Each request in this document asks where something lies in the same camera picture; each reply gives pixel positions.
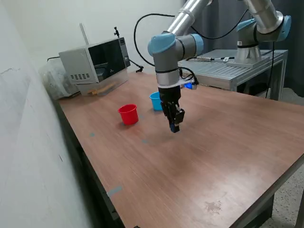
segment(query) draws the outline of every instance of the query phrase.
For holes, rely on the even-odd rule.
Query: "plastic bag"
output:
[[[58,100],[62,97],[69,97],[79,90],[76,85],[71,84],[60,58],[50,59],[39,73],[47,92],[53,99]]]

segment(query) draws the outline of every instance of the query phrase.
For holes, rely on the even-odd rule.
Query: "floor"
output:
[[[304,98],[297,96],[290,88],[284,89],[282,101],[304,105]],[[275,194],[273,216],[262,228],[294,228],[303,189],[304,165]]]

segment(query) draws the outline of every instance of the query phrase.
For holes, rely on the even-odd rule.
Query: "plastic cup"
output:
[[[150,99],[152,101],[153,109],[155,111],[162,111],[160,92],[151,94]]]
[[[137,106],[135,104],[126,104],[118,109],[118,112],[122,116],[124,125],[132,125],[138,122],[136,108]]]

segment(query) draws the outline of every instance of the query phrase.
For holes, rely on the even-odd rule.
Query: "blue cup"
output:
[[[160,92],[151,94],[150,99],[152,101],[153,109],[155,111],[162,111]]]

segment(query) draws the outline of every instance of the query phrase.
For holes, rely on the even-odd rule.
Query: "red cup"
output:
[[[124,125],[132,125],[138,122],[136,108],[137,106],[135,104],[126,104],[118,109],[118,112],[122,116]]]

